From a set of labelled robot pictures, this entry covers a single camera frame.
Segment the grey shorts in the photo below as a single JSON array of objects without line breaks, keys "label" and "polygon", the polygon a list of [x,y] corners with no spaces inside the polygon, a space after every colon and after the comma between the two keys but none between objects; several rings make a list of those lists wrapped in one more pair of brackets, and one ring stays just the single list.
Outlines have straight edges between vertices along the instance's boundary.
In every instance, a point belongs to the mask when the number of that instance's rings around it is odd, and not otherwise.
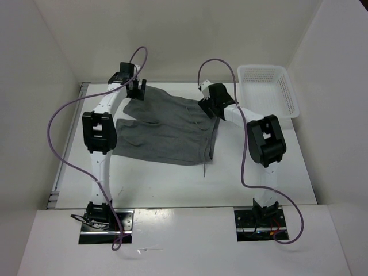
[{"label": "grey shorts", "polygon": [[116,122],[114,155],[180,166],[213,160],[219,119],[209,118],[192,99],[147,87],[143,101],[132,99]]}]

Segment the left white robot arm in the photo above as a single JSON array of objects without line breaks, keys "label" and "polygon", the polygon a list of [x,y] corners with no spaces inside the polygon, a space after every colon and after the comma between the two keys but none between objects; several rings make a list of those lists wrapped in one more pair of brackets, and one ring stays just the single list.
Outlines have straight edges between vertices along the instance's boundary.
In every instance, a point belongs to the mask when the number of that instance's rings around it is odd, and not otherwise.
[{"label": "left white robot arm", "polygon": [[91,157],[91,174],[97,187],[92,191],[84,220],[103,230],[121,226],[112,207],[110,192],[110,160],[117,145],[117,132],[113,117],[126,99],[144,99],[146,80],[137,78],[140,66],[121,62],[119,70],[108,80],[108,93],[98,105],[82,115],[83,141]]}]

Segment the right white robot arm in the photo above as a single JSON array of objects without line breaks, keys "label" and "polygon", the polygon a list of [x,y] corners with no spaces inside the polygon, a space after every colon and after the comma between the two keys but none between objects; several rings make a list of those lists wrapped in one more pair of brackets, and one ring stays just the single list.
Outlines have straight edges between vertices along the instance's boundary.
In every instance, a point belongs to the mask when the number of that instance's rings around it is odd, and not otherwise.
[{"label": "right white robot arm", "polygon": [[[244,148],[241,161],[241,184],[249,189],[262,189],[253,198],[252,219],[258,226],[265,226],[276,216],[278,200],[271,193],[277,187],[277,169],[286,152],[286,142],[277,116],[263,116],[239,105],[222,83],[206,80],[198,85],[203,99],[198,102],[209,118],[218,117],[244,130]],[[259,185],[245,182],[246,156],[263,167]]]}]

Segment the white plastic basket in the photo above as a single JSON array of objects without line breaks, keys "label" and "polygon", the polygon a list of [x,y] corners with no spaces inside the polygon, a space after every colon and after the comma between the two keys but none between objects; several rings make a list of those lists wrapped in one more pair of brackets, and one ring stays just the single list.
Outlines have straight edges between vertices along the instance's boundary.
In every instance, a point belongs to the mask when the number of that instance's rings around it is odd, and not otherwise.
[{"label": "white plastic basket", "polygon": [[275,65],[242,65],[237,69],[243,106],[265,116],[296,118],[300,110],[287,70]]}]

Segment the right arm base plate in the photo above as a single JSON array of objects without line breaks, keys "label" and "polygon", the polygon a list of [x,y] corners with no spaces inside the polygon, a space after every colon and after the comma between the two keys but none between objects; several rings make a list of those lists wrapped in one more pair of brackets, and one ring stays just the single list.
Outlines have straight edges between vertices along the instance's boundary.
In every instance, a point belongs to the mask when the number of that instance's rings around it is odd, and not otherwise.
[{"label": "right arm base plate", "polygon": [[264,222],[256,222],[251,207],[235,208],[235,227],[238,242],[259,242],[273,240],[289,240],[286,220],[282,208],[277,214]]}]

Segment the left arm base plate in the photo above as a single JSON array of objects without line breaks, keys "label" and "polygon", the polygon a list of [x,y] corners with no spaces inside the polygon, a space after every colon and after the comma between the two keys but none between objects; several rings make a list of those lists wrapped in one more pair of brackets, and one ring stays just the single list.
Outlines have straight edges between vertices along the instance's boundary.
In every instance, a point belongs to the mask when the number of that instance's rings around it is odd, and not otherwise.
[{"label": "left arm base plate", "polygon": [[[131,244],[132,242],[132,228],[134,219],[133,209],[119,209],[117,210],[117,216],[120,219],[122,228],[124,230],[122,243]],[[91,245],[91,244],[110,244],[119,238],[120,230],[117,223],[113,222],[109,225],[107,222],[98,222],[97,220],[91,220],[88,222],[84,216],[75,217],[82,223],[78,244]]]}]

